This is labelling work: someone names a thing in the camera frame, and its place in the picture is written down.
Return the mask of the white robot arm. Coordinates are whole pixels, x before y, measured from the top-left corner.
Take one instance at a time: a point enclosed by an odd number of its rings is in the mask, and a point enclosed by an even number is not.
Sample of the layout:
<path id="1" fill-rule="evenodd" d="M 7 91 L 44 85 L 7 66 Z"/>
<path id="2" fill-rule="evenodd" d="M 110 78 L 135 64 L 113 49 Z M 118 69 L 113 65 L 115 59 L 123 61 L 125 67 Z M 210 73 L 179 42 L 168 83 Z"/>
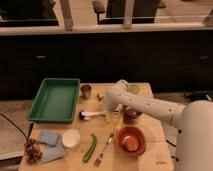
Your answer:
<path id="1" fill-rule="evenodd" d="M 183 105 L 128 91 L 129 83 L 119 80 L 105 92 L 105 108 L 119 104 L 131 107 L 178 130 L 174 171 L 213 171 L 213 102 L 198 100 Z"/>

